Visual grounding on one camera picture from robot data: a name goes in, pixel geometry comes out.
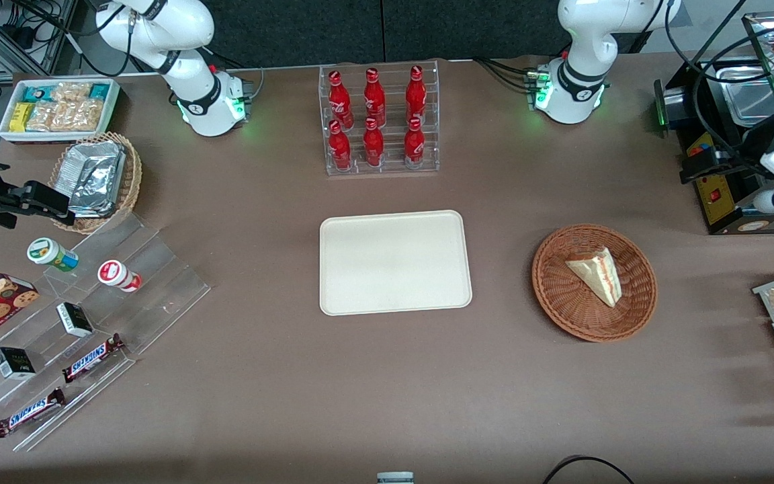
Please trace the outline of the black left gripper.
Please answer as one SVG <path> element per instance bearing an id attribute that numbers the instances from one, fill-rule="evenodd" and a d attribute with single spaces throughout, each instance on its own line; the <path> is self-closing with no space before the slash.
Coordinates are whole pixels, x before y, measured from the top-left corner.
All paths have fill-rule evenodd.
<path id="1" fill-rule="evenodd" d="M 705 177 L 724 177 L 740 172 L 774 179 L 774 174 L 761 163 L 761 157 L 770 147 L 773 138 L 774 124 L 755 124 L 743 132 L 742 141 L 735 147 L 734 156 L 719 149 L 692 151 L 683 160 L 683 168 L 679 171 L 680 182 L 687 185 L 697 183 Z"/>

